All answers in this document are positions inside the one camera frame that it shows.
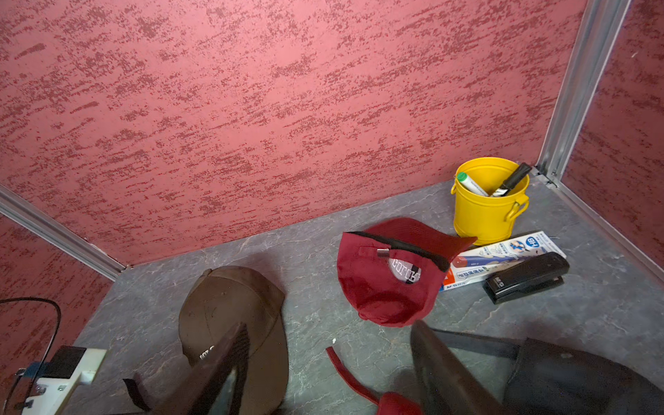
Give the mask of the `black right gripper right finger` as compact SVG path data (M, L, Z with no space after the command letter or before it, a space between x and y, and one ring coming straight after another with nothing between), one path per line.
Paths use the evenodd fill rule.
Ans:
M410 344L424 414L506 413L424 322L412 326Z

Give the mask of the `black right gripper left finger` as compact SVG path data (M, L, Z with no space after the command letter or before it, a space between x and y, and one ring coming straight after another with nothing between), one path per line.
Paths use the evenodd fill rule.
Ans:
M153 414L238 414L247 379L250 339L236 323Z

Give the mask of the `brown baseball cap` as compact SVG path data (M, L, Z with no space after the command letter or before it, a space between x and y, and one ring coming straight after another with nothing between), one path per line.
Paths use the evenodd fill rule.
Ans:
M285 295L258 271L225 266L205 271L186 297L179 316L179 338L192 369L236 323L250 339L247 379L238 414L273 414L289 379L289 356L282 306ZM135 406L153 414L136 380L127 379Z

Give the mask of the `dark grey baseball cap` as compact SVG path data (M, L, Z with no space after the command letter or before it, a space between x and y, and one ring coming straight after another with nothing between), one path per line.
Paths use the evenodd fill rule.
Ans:
M513 414L662 414L663 391L596 354L527 338L435 330L447 347L515 362L502 404Z

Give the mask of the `red baseball cap back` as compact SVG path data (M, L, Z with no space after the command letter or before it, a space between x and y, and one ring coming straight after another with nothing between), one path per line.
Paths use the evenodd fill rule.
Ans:
M337 255L338 280L360 318L406 327L432 311L451 262L476 240L406 217L345 232Z

